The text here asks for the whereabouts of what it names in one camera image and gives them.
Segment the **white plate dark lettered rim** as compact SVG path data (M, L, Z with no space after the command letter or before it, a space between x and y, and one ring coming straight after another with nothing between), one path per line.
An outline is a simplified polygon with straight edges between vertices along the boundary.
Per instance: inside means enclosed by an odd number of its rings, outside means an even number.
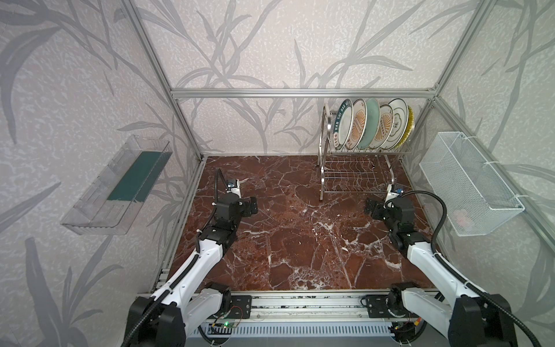
M342 149L351 133L353 121L353 103L351 99L345 99L340 105L332 130L333 147L335 150Z

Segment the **white plate green rim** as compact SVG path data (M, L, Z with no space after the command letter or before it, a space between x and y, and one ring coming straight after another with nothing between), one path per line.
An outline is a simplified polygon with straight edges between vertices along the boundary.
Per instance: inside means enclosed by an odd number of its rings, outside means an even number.
M408 125L408 105L401 99L396 98L389 102L393 110L393 126L389 137L384 143L384 149L393 149L403 137Z

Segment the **small orange sunburst plate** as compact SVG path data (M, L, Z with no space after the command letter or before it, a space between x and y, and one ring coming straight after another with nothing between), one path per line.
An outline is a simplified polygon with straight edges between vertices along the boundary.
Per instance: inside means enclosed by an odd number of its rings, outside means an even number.
M380 106L380 121L377 133L370 144L370 148L372 150L381 148L386 142L393 128L393 121L394 116L392 107L388 104Z

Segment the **yellow woven bamboo plate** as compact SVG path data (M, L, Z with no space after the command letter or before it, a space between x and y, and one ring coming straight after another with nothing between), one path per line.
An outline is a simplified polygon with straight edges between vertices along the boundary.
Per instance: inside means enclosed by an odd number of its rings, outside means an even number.
M399 146L402 146L406 143L406 141L408 140L408 138L410 137L410 134L412 133L413 129L415 127L415 117L414 117L414 112L413 109L409 106L408 107L408 123L407 123L407 128L406 131L403 134L403 137L401 138L401 141L398 143Z

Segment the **large orange sunburst plate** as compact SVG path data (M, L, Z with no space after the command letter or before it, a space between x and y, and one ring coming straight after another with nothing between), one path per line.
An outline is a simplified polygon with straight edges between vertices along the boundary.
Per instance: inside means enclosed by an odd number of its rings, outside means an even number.
M362 98L354 102L353 107L353 124L351 126L351 133L346 141L345 147L347 150L353 150L361 141L364 135L367 122L367 104Z

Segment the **green flower plate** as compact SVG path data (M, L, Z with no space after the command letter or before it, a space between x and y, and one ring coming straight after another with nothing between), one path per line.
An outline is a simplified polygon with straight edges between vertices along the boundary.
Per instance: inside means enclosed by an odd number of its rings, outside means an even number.
M364 134L358 144L358 149L364 150L368 148L374 140L378 126L380 123L380 105L375 98L370 98L366 101L367 105L367 120Z

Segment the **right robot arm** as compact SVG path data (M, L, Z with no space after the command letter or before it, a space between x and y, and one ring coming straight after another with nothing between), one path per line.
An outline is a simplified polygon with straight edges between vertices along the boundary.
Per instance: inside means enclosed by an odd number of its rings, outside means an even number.
M393 284L386 301L392 315L416 315L451 346L517 345L508 301L471 283L435 250L432 241L414 226L410 198L400 195L385 202L368 198L364 212L383 222L393 247L438 290L432 296L413 282Z

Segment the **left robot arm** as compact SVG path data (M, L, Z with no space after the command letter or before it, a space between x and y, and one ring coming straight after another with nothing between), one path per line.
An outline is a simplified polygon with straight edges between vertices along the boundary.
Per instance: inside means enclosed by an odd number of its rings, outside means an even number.
M185 263L159 290L148 298L138 297L129 308L121 345L184 346L206 319L227 312L225 286L216 283L193 294L236 241L241 219L258 213L258 204L257 198L241 198L233 190L213 205Z

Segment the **stainless steel dish rack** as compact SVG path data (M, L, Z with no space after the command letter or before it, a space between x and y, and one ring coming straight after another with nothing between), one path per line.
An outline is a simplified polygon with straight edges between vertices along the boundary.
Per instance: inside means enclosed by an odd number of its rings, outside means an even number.
M408 144L393 150L335 150L332 126L335 111L322 109L317 157L319 169L319 199L329 194L384 195L392 187L401 187L395 169L403 156L410 153Z

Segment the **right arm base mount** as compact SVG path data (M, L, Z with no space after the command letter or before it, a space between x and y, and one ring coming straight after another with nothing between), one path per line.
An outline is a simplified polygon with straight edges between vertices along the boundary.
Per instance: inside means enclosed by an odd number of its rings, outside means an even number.
M394 283L387 294L369 294L360 299L362 307L367 309L369 318L411 318L402 300L402 291L418 288L413 282Z

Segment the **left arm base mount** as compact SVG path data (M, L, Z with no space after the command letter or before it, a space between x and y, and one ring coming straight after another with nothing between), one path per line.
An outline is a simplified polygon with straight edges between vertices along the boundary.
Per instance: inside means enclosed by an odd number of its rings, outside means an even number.
M225 311L209 316L210 319L244 320L251 316L253 297L250 295L232 295L228 304L224 304Z

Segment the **clear plastic wall shelf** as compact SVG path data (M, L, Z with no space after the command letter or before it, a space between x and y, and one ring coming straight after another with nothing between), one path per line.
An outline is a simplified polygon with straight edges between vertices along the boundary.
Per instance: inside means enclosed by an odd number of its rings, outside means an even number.
M129 136L61 224L78 235L127 234L172 154L168 140Z

